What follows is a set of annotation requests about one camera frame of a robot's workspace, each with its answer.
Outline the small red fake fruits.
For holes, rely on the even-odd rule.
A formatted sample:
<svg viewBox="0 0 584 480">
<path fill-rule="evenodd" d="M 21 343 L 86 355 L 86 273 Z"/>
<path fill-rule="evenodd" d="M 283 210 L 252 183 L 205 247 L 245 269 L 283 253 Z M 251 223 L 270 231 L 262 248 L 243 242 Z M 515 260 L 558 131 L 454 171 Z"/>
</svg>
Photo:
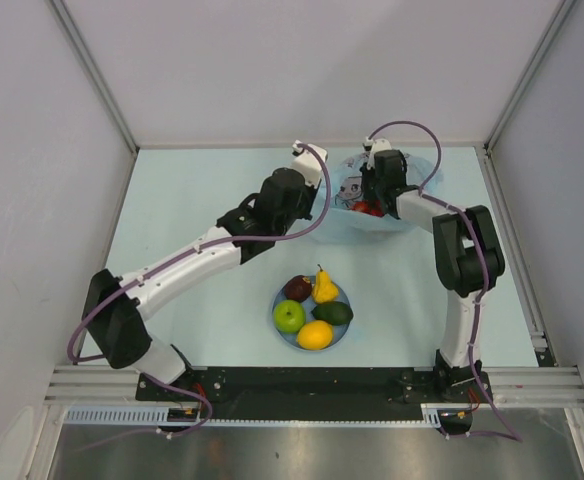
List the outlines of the small red fake fruits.
<svg viewBox="0 0 584 480">
<path fill-rule="evenodd" d="M 351 207 L 350 211 L 359 212 L 362 214 L 374 216 L 374 217 L 383 217 L 384 213 L 381 209 L 381 205 L 379 201 L 369 202 L 369 201 L 358 201 L 355 202 Z"/>
</svg>

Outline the light blue plastic bag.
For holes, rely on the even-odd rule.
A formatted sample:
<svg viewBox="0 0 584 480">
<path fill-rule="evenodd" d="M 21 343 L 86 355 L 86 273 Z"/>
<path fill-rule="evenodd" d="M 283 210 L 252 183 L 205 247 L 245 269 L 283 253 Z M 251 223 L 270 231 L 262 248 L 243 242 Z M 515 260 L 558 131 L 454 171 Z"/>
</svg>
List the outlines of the light blue plastic bag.
<svg viewBox="0 0 584 480">
<path fill-rule="evenodd" d="M 404 156 L 407 161 L 408 184 L 420 185 L 433 170 L 434 163 L 408 153 L 404 153 Z M 360 169 L 365 165 L 367 157 L 367 153 L 358 153 L 339 164 L 328 165 L 331 184 L 330 207 L 321 224 L 308 234 L 317 242 L 363 245 L 416 228 L 410 222 L 397 220 L 389 215 L 379 217 L 354 209 L 356 204 L 364 200 Z M 425 192 L 436 193 L 443 180 L 443 172 L 439 169 L 425 186 Z M 322 212 L 326 193 L 326 186 L 321 184 L 312 209 L 313 218 Z"/>
</svg>

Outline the dark red fake apple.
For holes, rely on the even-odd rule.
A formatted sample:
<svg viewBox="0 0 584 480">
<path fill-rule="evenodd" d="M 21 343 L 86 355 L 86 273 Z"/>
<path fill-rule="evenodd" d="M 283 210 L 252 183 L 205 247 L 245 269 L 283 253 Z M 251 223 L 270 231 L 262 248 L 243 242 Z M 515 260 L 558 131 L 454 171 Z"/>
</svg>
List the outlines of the dark red fake apple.
<svg viewBox="0 0 584 480">
<path fill-rule="evenodd" d="M 297 275 L 286 283 L 283 288 L 283 294 L 288 300 L 302 303 L 311 296 L 312 289 L 313 286 L 309 277 Z"/>
</svg>

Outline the yellow fake pear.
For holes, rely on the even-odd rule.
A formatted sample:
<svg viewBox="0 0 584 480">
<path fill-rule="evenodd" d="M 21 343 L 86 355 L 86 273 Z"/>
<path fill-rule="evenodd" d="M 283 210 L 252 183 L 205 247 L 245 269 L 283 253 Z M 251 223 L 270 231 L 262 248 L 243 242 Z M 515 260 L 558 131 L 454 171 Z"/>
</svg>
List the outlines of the yellow fake pear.
<svg viewBox="0 0 584 480">
<path fill-rule="evenodd" d="M 316 304 L 323 304 L 334 301 L 339 296 L 339 288 L 332 281 L 330 275 L 321 266 L 315 276 L 315 283 L 312 289 L 312 298 Z"/>
</svg>

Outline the green fake apple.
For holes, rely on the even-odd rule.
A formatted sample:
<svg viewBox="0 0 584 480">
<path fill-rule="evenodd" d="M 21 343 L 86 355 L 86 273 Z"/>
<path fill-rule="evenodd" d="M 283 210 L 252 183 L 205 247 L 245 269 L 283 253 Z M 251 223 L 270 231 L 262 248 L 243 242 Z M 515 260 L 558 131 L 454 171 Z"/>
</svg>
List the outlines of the green fake apple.
<svg viewBox="0 0 584 480">
<path fill-rule="evenodd" d="M 295 300 L 283 300 L 273 309 L 273 321 L 280 333 L 297 333 L 306 322 L 304 307 Z"/>
</svg>

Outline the dark green fake avocado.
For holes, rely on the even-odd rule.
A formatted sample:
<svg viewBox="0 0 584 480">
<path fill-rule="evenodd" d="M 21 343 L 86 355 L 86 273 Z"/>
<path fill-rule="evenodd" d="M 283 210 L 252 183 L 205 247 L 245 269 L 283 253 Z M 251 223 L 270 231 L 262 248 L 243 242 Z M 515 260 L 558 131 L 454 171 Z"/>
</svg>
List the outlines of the dark green fake avocado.
<svg viewBox="0 0 584 480">
<path fill-rule="evenodd" d="M 311 313 L 316 320 L 325 321 L 333 326 L 349 324 L 354 318 L 350 305 L 341 301 L 317 304 Z"/>
</svg>

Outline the yellow fake lemon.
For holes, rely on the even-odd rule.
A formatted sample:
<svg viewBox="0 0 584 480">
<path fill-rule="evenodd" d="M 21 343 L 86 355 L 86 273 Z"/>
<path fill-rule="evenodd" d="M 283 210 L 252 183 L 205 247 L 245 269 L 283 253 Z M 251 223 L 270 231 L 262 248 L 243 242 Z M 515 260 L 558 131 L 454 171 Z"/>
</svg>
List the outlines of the yellow fake lemon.
<svg viewBox="0 0 584 480">
<path fill-rule="evenodd" d="M 323 320 L 315 320 L 306 323 L 298 331 L 296 341 L 302 349 L 318 351 L 327 348 L 333 338 L 333 327 Z"/>
</svg>

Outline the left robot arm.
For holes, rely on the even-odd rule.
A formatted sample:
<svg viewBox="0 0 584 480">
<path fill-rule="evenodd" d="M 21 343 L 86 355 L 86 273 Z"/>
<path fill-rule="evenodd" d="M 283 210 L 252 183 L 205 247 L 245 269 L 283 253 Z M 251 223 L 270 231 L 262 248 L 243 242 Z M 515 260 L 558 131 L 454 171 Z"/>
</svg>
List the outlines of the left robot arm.
<svg viewBox="0 0 584 480">
<path fill-rule="evenodd" d="M 322 180 L 320 171 L 279 168 L 261 189 L 220 217 L 197 240 L 165 259 L 126 276 L 96 273 L 83 310 L 87 331 L 113 369 L 134 367 L 158 379 L 169 398 L 186 397 L 193 376 L 172 346 L 152 337 L 145 323 L 196 284 L 243 265 L 289 238 L 300 219 L 310 219 Z"/>
</svg>

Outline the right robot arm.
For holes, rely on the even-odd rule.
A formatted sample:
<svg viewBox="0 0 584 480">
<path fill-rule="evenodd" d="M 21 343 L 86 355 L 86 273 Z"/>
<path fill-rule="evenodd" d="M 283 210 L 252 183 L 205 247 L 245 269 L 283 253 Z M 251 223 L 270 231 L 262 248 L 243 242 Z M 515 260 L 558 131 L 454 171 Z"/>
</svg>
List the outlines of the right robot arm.
<svg viewBox="0 0 584 480">
<path fill-rule="evenodd" d="M 437 276 L 448 292 L 433 388 L 441 399 L 456 401 L 471 385 L 483 385 L 478 344 L 482 309 L 505 270 L 491 213 L 482 205 L 462 209 L 410 185 L 404 154 L 387 144 L 368 149 L 361 173 L 367 201 L 378 204 L 384 215 L 432 234 Z"/>
</svg>

